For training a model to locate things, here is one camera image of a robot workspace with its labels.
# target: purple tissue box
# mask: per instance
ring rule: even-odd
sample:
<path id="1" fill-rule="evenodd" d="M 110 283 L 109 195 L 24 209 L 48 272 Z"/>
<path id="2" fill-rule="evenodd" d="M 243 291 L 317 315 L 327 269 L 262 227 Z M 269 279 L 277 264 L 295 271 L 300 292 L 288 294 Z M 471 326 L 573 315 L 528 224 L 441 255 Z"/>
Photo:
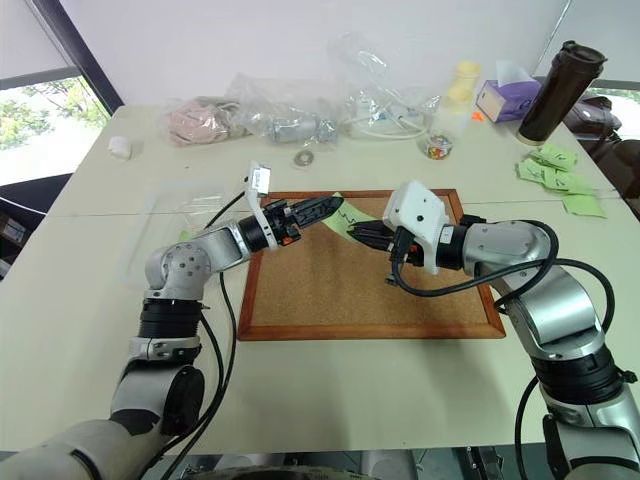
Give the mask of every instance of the purple tissue box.
<path id="1" fill-rule="evenodd" d="M 476 105 L 494 123 L 518 120 L 529 111 L 540 87 L 535 80 L 502 87 L 498 87 L 497 80 L 487 80 L 478 94 Z"/>

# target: plastic bag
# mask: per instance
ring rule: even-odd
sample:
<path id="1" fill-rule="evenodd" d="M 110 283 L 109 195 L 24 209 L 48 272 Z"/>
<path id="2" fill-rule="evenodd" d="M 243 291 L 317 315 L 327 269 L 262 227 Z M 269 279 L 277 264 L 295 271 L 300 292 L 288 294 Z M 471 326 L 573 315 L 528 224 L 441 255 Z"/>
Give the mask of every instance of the plastic bag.
<path id="1" fill-rule="evenodd" d="M 406 139 L 428 130 L 440 97 L 424 87 L 400 86 L 387 60 L 361 34 L 331 42 L 328 55 L 347 91 L 342 131 L 354 138 Z"/>
<path id="2" fill-rule="evenodd" d="M 221 97 L 174 101 L 160 117 L 160 130 L 178 146 L 217 143 L 249 132 L 234 121 L 238 102 Z"/>
<path id="3" fill-rule="evenodd" d="M 211 179 L 156 186 L 146 198 L 127 246 L 122 250 L 117 267 L 120 281 L 138 290 L 148 288 L 145 265 L 153 252 L 187 241 L 202 231 L 226 204 L 226 193 L 224 185 Z"/>
<path id="4" fill-rule="evenodd" d="M 341 96 L 334 84 L 238 75 L 227 95 L 240 103 L 235 122 L 254 135 L 303 147 L 338 140 Z"/>

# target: white sticker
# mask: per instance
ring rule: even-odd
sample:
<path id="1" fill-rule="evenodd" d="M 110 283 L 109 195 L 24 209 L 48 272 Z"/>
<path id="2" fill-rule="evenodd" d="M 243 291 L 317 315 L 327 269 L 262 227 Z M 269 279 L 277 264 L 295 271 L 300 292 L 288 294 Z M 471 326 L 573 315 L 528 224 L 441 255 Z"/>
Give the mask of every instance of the white sticker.
<path id="1" fill-rule="evenodd" d="M 451 237 L 453 237 L 453 227 L 447 225 L 442 229 L 442 233 L 440 234 L 440 243 L 449 245 L 451 243 Z"/>
<path id="2" fill-rule="evenodd" d="M 271 169 L 267 167 L 259 167 L 253 171 L 251 178 L 251 188 L 258 191 L 258 195 L 267 195 L 269 193 L 269 180 L 271 177 Z"/>
<path id="3" fill-rule="evenodd" d="M 24 238 L 25 231 L 26 230 L 22 225 L 9 219 L 4 230 L 2 230 L 2 234 L 16 243 L 21 243 Z"/>

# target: wooden frame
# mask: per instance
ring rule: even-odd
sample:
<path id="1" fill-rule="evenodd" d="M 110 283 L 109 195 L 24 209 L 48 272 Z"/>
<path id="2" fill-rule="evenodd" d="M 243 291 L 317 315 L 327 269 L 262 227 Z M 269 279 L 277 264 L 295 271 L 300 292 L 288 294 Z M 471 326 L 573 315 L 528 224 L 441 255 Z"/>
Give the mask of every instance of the wooden frame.
<path id="1" fill-rule="evenodd" d="M 449 199 L 456 223 L 463 215 L 462 205 L 454 189 L 432 190 L 438 196 Z M 263 199 L 263 204 L 277 199 L 304 199 L 311 196 L 331 196 L 324 192 L 273 192 Z M 345 198 L 388 197 L 391 190 L 341 191 Z M 240 340 L 332 340 L 365 338 L 503 338 L 504 327 L 500 315 L 493 308 L 493 295 L 487 285 L 478 288 L 487 316 L 487 323 L 456 325 L 253 325 L 253 310 L 256 300 L 258 277 L 263 252 L 255 254 L 249 264 L 242 311 L 238 326 Z"/>

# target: green paper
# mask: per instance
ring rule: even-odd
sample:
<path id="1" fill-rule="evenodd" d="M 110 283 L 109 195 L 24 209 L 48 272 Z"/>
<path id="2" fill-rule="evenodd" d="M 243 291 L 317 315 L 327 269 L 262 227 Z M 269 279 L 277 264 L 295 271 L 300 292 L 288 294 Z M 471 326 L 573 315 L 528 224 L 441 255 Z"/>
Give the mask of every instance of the green paper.
<path id="1" fill-rule="evenodd" d="M 540 150 L 533 151 L 530 156 L 534 157 L 539 163 L 550 167 L 557 168 L 568 172 L 572 170 L 578 163 L 578 155 L 564 148 L 555 145 L 546 144 Z"/>
<path id="2" fill-rule="evenodd" d="M 339 192 L 334 193 L 333 196 L 342 197 Z M 340 208 L 338 208 L 338 210 L 336 210 L 329 218 L 324 219 L 322 223 L 341 237 L 344 237 L 351 242 L 355 242 L 355 240 L 347 233 L 347 230 L 349 230 L 349 227 L 354 223 L 367 222 L 369 220 L 376 219 L 366 213 L 362 213 L 345 200 L 342 202 L 342 205 L 340 205 Z"/>
<path id="3" fill-rule="evenodd" d="M 556 183 L 563 186 L 563 190 L 567 190 L 567 193 L 581 194 L 581 195 L 593 195 L 593 187 L 574 173 L 556 172 Z"/>
<path id="4" fill-rule="evenodd" d="M 568 179 L 562 180 L 558 174 L 560 173 L 557 170 L 554 170 L 551 167 L 546 167 L 548 170 L 545 171 L 544 175 L 544 186 L 550 188 L 551 190 L 560 190 L 560 191 L 568 191 L 569 186 L 566 184 Z"/>
<path id="5" fill-rule="evenodd" d="M 191 234 L 186 230 L 182 230 L 178 236 L 178 242 L 188 242 L 191 240 Z"/>
<path id="6" fill-rule="evenodd" d="M 545 183 L 545 173 L 552 172 L 553 169 L 536 163 L 534 160 L 527 158 L 520 162 L 517 166 L 518 177 L 522 180 L 530 182 Z"/>
<path id="7" fill-rule="evenodd" d="M 574 215 L 607 218 L 598 199 L 591 195 L 566 195 L 562 197 L 562 203 L 567 212 Z"/>

